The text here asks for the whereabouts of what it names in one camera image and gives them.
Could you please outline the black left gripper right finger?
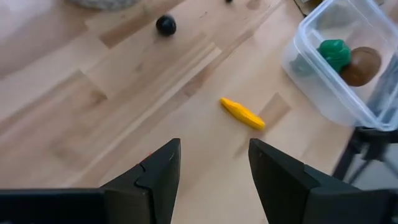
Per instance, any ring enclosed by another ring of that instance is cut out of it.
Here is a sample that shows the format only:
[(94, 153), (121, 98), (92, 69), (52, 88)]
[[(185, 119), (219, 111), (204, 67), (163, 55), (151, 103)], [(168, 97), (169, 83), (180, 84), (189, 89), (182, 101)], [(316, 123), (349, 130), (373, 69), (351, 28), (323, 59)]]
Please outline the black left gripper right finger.
[(398, 191), (361, 190), (252, 138), (251, 174), (269, 224), (398, 224)]

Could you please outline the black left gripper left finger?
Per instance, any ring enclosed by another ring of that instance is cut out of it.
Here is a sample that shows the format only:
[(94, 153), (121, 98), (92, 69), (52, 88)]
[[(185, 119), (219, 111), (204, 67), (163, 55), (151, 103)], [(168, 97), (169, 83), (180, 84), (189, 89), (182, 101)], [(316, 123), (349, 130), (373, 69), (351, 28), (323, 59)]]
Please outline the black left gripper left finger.
[(171, 139), (97, 188), (0, 189), (0, 224), (171, 224), (180, 154)]

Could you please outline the brown toy kiwi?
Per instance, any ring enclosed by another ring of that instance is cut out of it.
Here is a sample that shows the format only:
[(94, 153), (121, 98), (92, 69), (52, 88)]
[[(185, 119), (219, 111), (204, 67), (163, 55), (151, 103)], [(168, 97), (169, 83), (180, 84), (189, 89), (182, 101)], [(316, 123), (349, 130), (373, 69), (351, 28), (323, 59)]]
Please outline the brown toy kiwi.
[(358, 47), (351, 51), (351, 62), (341, 70), (340, 77), (349, 86), (363, 86), (377, 75), (381, 65), (382, 58), (377, 50)]

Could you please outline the green toy bell pepper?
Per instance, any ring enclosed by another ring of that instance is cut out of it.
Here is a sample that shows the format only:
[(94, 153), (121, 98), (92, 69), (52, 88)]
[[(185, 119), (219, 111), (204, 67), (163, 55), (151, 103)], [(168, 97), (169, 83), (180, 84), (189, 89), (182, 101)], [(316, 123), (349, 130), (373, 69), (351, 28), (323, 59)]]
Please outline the green toy bell pepper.
[(324, 40), (317, 50), (336, 73), (351, 63), (351, 49), (341, 39)]

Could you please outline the clear plastic tupperware container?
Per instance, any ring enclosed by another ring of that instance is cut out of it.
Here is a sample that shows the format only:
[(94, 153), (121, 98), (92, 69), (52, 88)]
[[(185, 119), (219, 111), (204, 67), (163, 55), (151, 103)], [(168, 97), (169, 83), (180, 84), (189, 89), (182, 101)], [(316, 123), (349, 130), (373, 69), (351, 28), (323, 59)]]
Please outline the clear plastic tupperware container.
[[(377, 68), (359, 85), (344, 80), (320, 55), (326, 40), (351, 50), (373, 49), (379, 58), (361, 64)], [(324, 0), (299, 25), (286, 46), (282, 67), (323, 116), (345, 126), (380, 131), (398, 128), (398, 27), (374, 0)]]

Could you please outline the black round toy berry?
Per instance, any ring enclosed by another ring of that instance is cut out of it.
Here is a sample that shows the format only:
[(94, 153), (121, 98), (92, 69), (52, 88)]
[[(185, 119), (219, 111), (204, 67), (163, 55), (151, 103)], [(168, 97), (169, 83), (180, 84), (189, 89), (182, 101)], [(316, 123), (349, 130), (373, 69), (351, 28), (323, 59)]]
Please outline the black round toy berry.
[(171, 36), (176, 33), (177, 25), (175, 19), (170, 15), (159, 17), (155, 23), (158, 33), (162, 36)]

